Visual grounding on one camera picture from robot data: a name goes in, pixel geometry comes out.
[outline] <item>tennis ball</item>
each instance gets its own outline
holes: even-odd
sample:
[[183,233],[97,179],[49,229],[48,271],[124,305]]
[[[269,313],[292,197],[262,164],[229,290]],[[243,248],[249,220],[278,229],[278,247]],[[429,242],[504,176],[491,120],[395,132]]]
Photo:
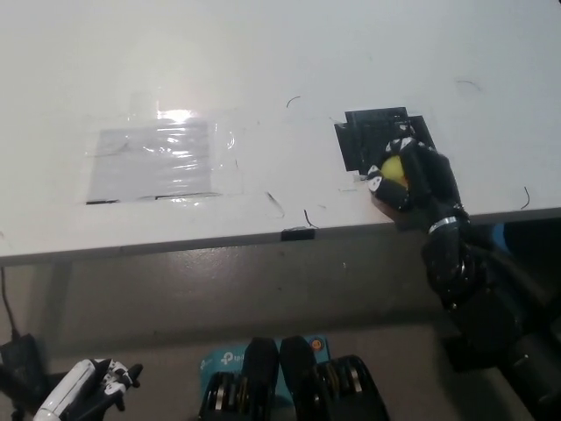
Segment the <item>tennis ball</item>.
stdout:
[[388,180],[398,182],[403,187],[407,188],[407,179],[405,178],[405,174],[403,173],[401,158],[399,156],[392,156],[391,158],[387,159],[382,164],[382,168],[380,171],[382,175],[384,175],[384,177],[386,177]]

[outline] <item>transparent tape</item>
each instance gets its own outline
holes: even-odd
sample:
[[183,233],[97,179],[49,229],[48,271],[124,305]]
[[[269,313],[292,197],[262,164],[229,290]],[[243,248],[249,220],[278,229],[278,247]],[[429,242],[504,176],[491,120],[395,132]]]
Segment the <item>transparent tape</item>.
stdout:
[[157,111],[99,130],[88,204],[239,192],[236,133],[227,114]]

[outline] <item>blue object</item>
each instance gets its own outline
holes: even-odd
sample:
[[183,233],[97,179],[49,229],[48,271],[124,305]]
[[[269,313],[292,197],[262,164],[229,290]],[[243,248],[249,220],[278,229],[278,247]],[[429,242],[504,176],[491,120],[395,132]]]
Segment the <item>blue object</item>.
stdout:
[[[330,359],[329,348],[327,347],[327,339],[323,335],[313,335],[304,337],[316,356],[316,361],[325,362]],[[276,339],[277,348],[281,346],[281,340]],[[218,348],[201,361],[201,395],[209,385],[210,377],[219,371],[237,373],[242,370],[244,364],[245,349],[249,344],[238,346],[225,346]],[[287,384],[284,382],[282,369],[279,370],[279,380],[275,390],[275,406],[277,408],[285,406],[294,406],[292,396],[288,392]]]
[[507,242],[505,241],[505,225],[497,224],[493,227],[493,242],[505,253],[510,254],[508,250]]

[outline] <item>black wire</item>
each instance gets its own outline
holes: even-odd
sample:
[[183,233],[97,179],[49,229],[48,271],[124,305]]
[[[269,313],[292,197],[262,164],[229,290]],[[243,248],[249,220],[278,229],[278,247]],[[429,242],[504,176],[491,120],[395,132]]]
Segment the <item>black wire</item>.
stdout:
[[528,197],[528,202],[526,202],[526,204],[520,208],[521,211],[526,209],[529,205],[529,193],[528,193],[528,189],[526,188],[526,186],[524,186],[524,191],[526,192],[526,196]]
[[2,278],[2,301],[4,301],[4,307],[6,309],[6,313],[8,313],[8,320],[10,320],[11,338],[14,340],[19,338],[19,332],[16,327],[16,321],[14,320],[14,314],[11,312],[8,296],[6,295],[6,272],[4,270],[4,266],[0,266],[0,277]]
[[318,227],[316,227],[315,225],[313,225],[311,222],[309,222],[309,217],[308,217],[308,211],[304,209],[304,217],[306,217],[306,222],[308,223],[308,225],[311,228],[316,228],[317,230],[319,230]]
[[24,421],[25,411],[21,406],[14,404],[14,411],[11,413],[11,421]]

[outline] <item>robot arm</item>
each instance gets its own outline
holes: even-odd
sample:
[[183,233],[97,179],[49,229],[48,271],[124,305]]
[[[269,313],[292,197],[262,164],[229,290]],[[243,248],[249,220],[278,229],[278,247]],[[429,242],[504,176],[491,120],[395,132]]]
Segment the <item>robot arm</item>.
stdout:
[[[380,168],[399,156],[407,187]],[[521,279],[472,227],[450,162],[415,140],[412,127],[387,145],[367,176],[373,196],[414,215],[430,287],[460,332],[448,353],[456,368],[498,367],[536,419],[561,418],[561,346]]]
[[124,410],[123,397],[139,386],[141,365],[127,369],[115,360],[83,360],[60,381],[37,411],[34,421],[95,421],[114,404]]

